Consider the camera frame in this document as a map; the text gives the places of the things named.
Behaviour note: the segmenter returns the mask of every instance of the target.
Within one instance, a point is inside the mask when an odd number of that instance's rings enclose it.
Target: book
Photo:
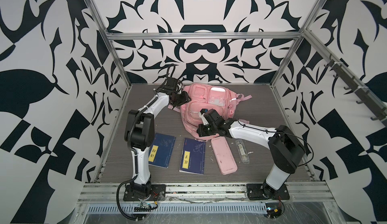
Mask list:
[[[185,138],[181,155],[180,172],[204,174],[206,142]]]
[[[176,137],[156,133],[149,147],[148,163],[150,165],[168,168]]]

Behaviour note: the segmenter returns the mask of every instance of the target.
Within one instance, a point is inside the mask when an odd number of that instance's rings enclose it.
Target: clear plastic package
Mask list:
[[[244,142],[242,139],[238,139],[235,141],[235,144],[238,148],[239,156],[241,157],[241,160],[244,164],[250,163],[249,154],[246,151],[246,148],[244,147]]]

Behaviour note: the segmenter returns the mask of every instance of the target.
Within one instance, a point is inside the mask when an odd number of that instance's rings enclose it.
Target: pink pencil case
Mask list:
[[[212,149],[222,174],[234,173],[238,167],[225,137],[211,139]]]

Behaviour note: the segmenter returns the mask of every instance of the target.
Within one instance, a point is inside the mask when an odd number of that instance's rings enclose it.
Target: pink backpack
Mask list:
[[[251,98],[251,95],[245,97],[243,94],[236,94],[221,86],[198,83],[185,86],[183,91],[188,92],[188,95],[192,100],[182,105],[180,110],[177,108],[174,108],[174,110],[181,112],[181,119],[183,120],[185,129],[196,139],[200,140],[209,140],[219,136],[216,134],[207,137],[199,137],[196,133],[199,124],[203,123],[199,116],[201,109],[215,109],[224,119],[232,118],[234,117],[238,103]]]

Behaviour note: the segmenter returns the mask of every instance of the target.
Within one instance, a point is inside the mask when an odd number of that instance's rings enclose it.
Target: black and white patterned wall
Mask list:
[[[312,32],[386,102],[385,3],[328,0]],[[325,64],[304,40],[276,85],[281,103],[346,220],[387,221],[387,128]]]
[[[126,86],[83,0],[0,0],[0,222],[57,223]]]
[[[112,33],[298,31],[316,0],[94,0]],[[289,39],[116,42],[131,82],[271,81]]]

